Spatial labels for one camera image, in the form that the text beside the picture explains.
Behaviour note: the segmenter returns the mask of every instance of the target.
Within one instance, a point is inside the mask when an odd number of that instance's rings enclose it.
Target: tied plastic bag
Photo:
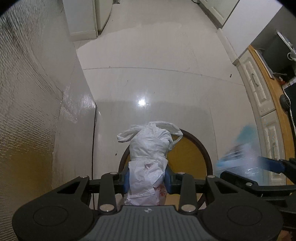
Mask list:
[[[255,126],[246,125],[238,135],[235,146],[216,164],[215,175],[220,176],[223,171],[256,181],[263,184],[263,171],[260,167],[258,156],[259,140],[256,136]]]
[[[173,141],[171,135],[179,136]],[[131,126],[117,136],[118,142],[130,142],[131,161],[128,163],[130,188],[125,197],[126,205],[163,204],[163,179],[168,151],[183,137],[174,124],[153,121],[142,126]]]

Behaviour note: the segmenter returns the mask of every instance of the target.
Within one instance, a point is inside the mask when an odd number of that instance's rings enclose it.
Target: black device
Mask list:
[[[296,159],[271,160],[265,169],[296,181]],[[125,206],[117,210],[115,194],[129,189],[129,170],[72,181],[20,207],[12,218],[20,241],[98,240],[276,240],[281,230],[296,231],[296,185],[259,186],[225,171],[205,180],[165,170],[174,206]],[[89,208],[99,193],[98,208]],[[196,193],[203,193],[197,201]],[[207,207],[199,210],[202,203]]]

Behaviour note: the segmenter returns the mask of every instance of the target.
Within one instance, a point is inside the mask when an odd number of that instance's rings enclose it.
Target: tiled floor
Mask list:
[[[99,110],[95,178],[118,169],[128,143],[116,135],[131,124],[172,122],[195,135],[213,163],[244,125],[255,125],[216,31],[190,0],[121,0],[96,40],[74,43]]]

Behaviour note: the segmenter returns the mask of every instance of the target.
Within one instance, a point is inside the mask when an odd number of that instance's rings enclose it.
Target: textured glass panel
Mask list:
[[[61,1],[18,1],[0,32],[0,240],[17,240],[19,206],[91,174],[94,101]]]

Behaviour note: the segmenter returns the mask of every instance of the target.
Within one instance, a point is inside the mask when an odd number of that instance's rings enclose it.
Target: power cord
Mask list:
[[[92,152],[91,152],[91,179],[94,179],[94,137],[95,137],[95,130],[96,130],[96,120],[97,120],[97,105],[94,113],[94,134],[93,134],[93,147],[92,147]]]

